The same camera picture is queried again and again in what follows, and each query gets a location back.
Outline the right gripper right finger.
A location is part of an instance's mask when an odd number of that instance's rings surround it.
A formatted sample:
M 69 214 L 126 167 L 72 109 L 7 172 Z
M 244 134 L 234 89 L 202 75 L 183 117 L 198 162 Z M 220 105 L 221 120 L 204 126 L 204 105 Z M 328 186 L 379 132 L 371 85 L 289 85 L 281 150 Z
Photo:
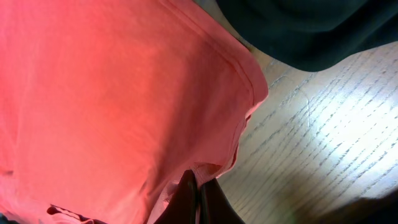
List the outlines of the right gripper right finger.
M 200 224 L 244 224 L 223 193 L 217 179 L 200 188 Z

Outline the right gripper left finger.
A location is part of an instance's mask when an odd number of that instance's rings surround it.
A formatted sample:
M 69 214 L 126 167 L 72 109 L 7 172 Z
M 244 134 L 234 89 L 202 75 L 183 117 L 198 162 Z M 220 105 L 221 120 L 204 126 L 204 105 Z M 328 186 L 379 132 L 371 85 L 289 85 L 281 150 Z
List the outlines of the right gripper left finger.
M 155 224 L 196 224 L 197 181 L 192 170 L 186 170 L 177 189 Z

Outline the red t-shirt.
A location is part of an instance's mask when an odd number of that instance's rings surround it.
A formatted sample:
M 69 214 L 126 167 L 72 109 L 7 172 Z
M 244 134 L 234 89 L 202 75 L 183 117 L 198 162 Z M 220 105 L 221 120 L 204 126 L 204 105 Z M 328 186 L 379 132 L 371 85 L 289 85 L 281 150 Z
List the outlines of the red t-shirt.
M 192 1 L 1 2 L 1 213 L 147 223 L 192 170 L 230 170 L 268 94 Z

